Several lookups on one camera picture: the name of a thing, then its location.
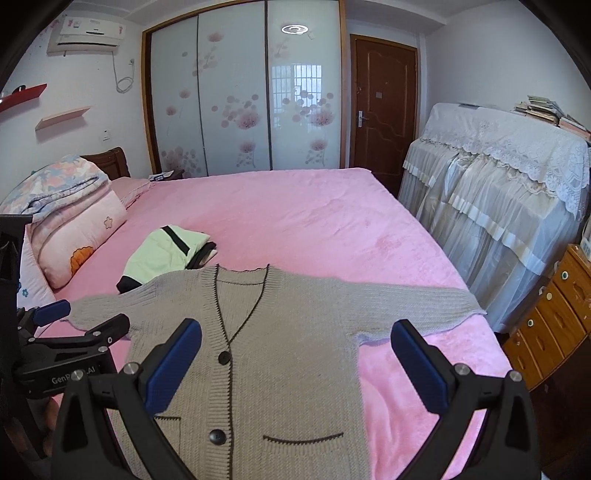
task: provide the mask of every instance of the covered furniture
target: covered furniture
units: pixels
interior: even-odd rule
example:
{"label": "covered furniture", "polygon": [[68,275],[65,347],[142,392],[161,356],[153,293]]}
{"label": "covered furniture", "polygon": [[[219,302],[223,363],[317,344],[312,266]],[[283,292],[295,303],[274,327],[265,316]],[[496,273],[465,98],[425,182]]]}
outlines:
{"label": "covered furniture", "polygon": [[512,113],[438,103],[404,168],[400,202],[442,247],[491,328],[510,330],[577,236],[587,144]]}

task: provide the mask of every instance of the nightstand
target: nightstand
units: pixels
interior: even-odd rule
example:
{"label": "nightstand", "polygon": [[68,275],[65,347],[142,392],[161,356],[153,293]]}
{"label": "nightstand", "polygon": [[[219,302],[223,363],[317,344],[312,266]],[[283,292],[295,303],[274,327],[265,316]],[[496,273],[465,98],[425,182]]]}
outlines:
{"label": "nightstand", "polygon": [[174,170],[173,174],[170,177],[167,177],[164,180],[160,180],[160,181],[182,180],[183,173],[184,173],[184,170],[182,168],[179,170]]}

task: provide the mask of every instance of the sliding wardrobe door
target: sliding wardrobe door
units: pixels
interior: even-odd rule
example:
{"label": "sliding wardrobe door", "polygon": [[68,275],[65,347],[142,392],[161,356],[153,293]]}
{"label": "sliding wardrobe door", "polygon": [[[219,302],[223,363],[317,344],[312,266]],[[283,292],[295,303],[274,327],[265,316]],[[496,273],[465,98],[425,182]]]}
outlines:
{"label": "sliding wardrobe door", "polygon": [[152,107],[163,171],[207,174],[197,90],[197,17],[152,34]]}
{"label": "sliding wardrobe door", "polygon": [[200,14],[197,36],[209,174],[269,170],[264,2]]}
{"label": "sliding wardrobe door", "polygon": [[340,17],[336,0],[269,0],[273,168],[339,168]]}

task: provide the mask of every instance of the pink pillow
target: pink pillow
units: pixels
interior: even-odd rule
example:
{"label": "pink pillow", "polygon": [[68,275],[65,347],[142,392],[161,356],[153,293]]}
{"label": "pink pillow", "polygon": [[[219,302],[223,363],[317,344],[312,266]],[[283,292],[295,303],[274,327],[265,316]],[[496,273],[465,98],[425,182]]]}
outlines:
{"label": "pink pillow", "polygon": [[117,194],[125,208],[129,208],[140,195],[147,192],[151,187],[152,183],[146,179],[121,177],[111,182],[111,189]]}

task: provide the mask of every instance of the pillow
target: pillow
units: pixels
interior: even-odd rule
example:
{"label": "pillow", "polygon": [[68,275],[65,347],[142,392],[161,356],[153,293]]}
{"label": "pillow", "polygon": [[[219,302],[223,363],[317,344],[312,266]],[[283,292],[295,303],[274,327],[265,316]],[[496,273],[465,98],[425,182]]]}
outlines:
{"label": "pillow", "polygon": [[86,260],[127,220],[115,192],[107,193],[64,223],[45,241],[38,262],[49,285],[62,288]]}
{"label": "pillow", "polygon": [[125,208],[129,208],[151,186],[152,182],[146,179],[138,180],[129,177],[121,177],[111,182],[111,190],[117,194]]}
{"label": "pillow", "polygon": [[22,243],[21,281],[17,293],[17,307],[25,307],[27,310],[33,307],[43,307],[56,301],[56,297],[33,255],[29,229],[30,226],[27,226],[25,239]]}

